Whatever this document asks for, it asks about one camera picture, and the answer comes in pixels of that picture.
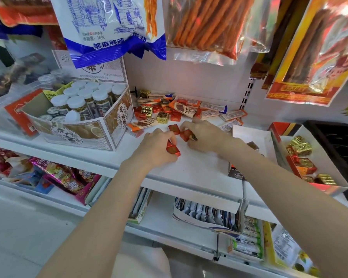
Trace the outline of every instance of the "white floor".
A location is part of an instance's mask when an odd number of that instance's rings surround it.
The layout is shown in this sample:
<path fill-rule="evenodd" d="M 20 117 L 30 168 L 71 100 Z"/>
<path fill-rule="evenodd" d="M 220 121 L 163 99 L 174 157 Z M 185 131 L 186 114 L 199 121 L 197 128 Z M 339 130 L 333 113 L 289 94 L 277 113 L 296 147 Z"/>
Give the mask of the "white floor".
<path fill-rule="evenodd" d="M 82 220 L 0 189 L 0 278 L 33 278 Z M 251 277 L 132 234 L 125 242 L 162 247 L 173 277 Z"/>

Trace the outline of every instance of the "black tray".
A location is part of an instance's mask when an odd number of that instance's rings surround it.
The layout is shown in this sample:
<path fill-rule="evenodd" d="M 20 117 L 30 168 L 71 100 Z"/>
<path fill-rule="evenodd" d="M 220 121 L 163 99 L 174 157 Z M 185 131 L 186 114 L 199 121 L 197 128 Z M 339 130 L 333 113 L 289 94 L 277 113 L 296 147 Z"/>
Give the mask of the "black tray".
<path fill-rule="evenodd" d="M 308 120 L 303 125 L 324 148 L 348 182 L 348 124 Z M 348 190 L 344 195 L 348 200 Z"/>

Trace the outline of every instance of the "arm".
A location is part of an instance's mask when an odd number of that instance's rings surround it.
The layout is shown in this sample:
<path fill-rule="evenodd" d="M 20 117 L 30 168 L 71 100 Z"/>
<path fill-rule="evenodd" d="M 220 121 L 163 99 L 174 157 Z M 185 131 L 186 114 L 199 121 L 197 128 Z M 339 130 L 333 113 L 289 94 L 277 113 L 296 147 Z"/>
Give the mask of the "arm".
<path fill-rule="evenodd" d="M 146 174 L 154 167 L 175 162 L 166 151 L 173 132 L 147 133 L 125 160 L 98 201 L 42 268 L 37 278 L 110 278 L 126 220 Z"/>
<path fill-rule="evenodd" d="M 348 277 L 348 208 L 208 121 L 184 122 L 188 145 L 230 161 L 263 199 L 323 276 Z"/>

